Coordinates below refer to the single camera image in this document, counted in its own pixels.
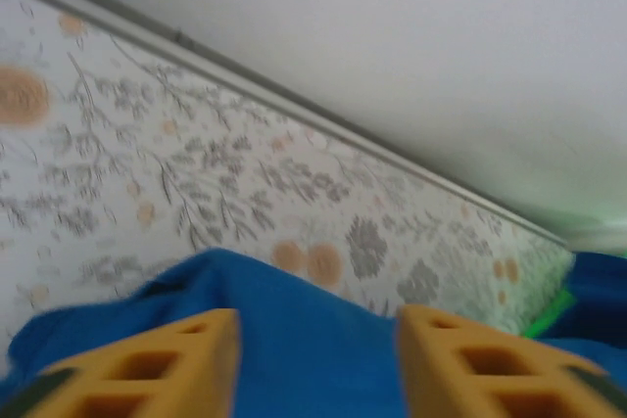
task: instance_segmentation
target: green object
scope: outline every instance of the green object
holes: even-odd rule
[[[573,306],[576,302],[577,300],[572,294],[565,289],[562,289],[542,315],[540,315],[540,317],[522,333],[522,336],[526,338],[537,338],[542,335],[567,309]]]

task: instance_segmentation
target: ceiling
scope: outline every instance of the ceiling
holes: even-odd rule
[[[627,228],[627,0],[121,1],[559,234]]]

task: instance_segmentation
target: yellow plastic piece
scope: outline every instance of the yellow plastic piece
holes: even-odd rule
[[[412,418],[624,418],[564,369],[603,373],[582,357],[421,305],[399,324]]]
[[[79,371],[26,416],[226,418],[239,360],[236,310],[211,310],[54,364]]]

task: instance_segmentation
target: gray flower pattern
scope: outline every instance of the gray flower pattern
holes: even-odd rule
[[[28,129],[0,123],[2,350],[42,309],[127,296],[212,246],[381,315],[420,302],[512,332],[568,269],[555,240],[225,77],[38,0],[0,0],[0,18],[0,69],[38,77],[49,102]],[[495,260],[513,274],[495,276]]]

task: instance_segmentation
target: blue blanket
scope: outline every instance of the blue blanket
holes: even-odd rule
[[[240,312],[242,365],[234,416],[407,416],[395,322],[255,259],[195,255],[129,299],[33,318],[13,339],[0,403],[47,365],[212,308]]]
[[[627,390],[627,259],[577,254],[565,287],[577,302],[540,341],[597,362]]]

